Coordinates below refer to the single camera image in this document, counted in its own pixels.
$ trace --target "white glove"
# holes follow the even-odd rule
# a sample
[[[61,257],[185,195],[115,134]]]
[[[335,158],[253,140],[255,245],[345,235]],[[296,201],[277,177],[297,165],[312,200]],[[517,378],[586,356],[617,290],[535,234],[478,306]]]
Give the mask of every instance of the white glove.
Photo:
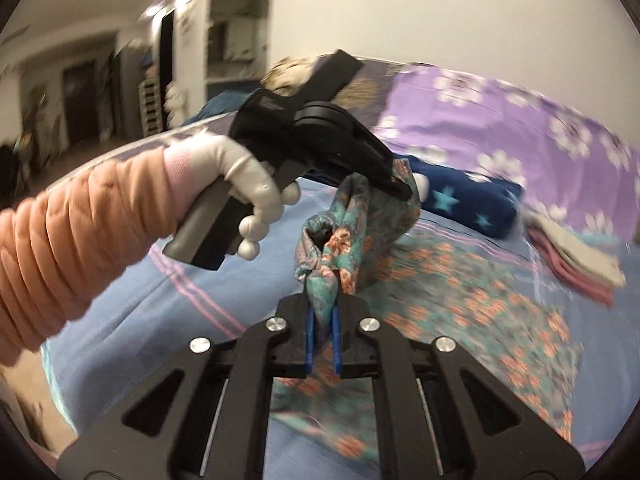
[[[180,222],[193,201],[219,176],[234,188],[232,194],[254,205],[254,213],[242,219],[242,242],[238,255],[253,260],[260,253],[259,241],[269,233],[269,224],[280,219],[285,205],[300,200],[296,182],[282,193],[265,167],[244,146],[227,136],[207,130],[164,150],[164,165]]]

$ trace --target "orange sleeve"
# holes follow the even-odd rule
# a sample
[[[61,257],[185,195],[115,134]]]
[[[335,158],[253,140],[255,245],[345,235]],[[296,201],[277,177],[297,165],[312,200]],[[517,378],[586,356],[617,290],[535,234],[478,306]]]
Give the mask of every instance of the orange sleeve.
[[[175,230],[162,148],[0,212],[0,363],[37,350]]]

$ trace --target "white flower pattern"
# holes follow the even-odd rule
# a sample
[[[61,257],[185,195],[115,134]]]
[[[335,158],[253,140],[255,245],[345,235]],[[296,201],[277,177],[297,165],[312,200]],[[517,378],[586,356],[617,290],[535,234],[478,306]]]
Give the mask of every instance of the white flower pattern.
[[[562,223],[566,219],[567,210],[565,207],[560,207],[557,204],[550,205],[548,208],[542,203],[536,200],[534,209],[543,214],[544,216],[551,218],[553,221]]]
[[[469,180],[473,180],[478,184],[482,184],[483,182],[491,182],[491,179],[488,176],[485,176],[481,173],[465,173],[465,175],[469,177]]]
[[[400,136],[400,130],[396,128],[398,118],[394,115],[383,117],[375,128],[373,133],[383,139],[395,139]]]
[[[477,159],[479,167],[476,173],[511,180],[522,187],[527,185],[527,179],[522,175],[521,161],[509,158],[503,150],[495,150],[493,156],[480,153]]]
[[[613,234],[613,222],[604,215],[602,209],[595,215],[586,214],[584,221],[587,227],[582,232],[585,234]]]
[[[500,88],[506,90],[507,95],[505,99],[518,108],[526,108],[527,106],[538,108],[540,106],[540,99],[544,97],[542,94],[506,81],[498,79],[497,83]]]
[[[609,132],[602,132],[600,134],[600,142],[607,152],[607,158],[610,163],[613,164],[617,170],[619,170],[621,166],[624,166],[625,170],[629,171],[631,167],[631,147],[617,135]]]
[[[423,162],[437,164],[438,166],[444,166],[449,158],[447,150],[433,145],[427,147],[411,145],[407,148],[406,153],[419,158]]]
[[[580,110],[578,110],[578,108],[574,108],[572,106],[569,106],[569,110],[571,110],[571,112],[576,116],[579,117],[581,119],[586,119],[587,116],[585,114],[583,114]]]
[[[485,85],[484,77],[453,70],[440,70],[440,76],[433,80],[433,87],[439,90],[438,99],[458,107],[463,107],[468,102],[481,102],[481,92]]]
[[[636,162],[636,207],[640,208],[640,162]]]
[[[593,136],[579,118],[558,112],[555,117],[551,117],[549,129],[556,136],[558,148],[566,151],[572,160],[591,155],[589,145]]]

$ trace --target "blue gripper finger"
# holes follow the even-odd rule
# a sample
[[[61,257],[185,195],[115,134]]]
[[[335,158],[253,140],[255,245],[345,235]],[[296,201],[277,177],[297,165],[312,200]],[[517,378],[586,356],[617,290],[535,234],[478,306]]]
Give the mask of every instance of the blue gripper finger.
[[[306,349],[305,349],[305,372],[311,373],[314,364],[314,345],[316,343],[316,315],[309,307],[306,314]]]
[[[331,309],[331,336],[334,345],[334,373],[340,375],[342,371],[342,338],[340,337],[340,318],[338,305],[334,303]]]

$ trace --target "star pattern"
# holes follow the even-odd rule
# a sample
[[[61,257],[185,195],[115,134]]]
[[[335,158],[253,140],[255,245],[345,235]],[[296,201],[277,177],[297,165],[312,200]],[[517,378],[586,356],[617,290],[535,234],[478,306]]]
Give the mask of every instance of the star pattern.
[[[482,229],[494,226],[484,215],[476,215],[476,224],[478,224]]]
[[[451,186],[445,186],[442,191],[433,191],[433,197],[435,199],[434,209],[452,214],[452,208],[456,204],[460,203],[460,200],[453,197],[455,189]]]

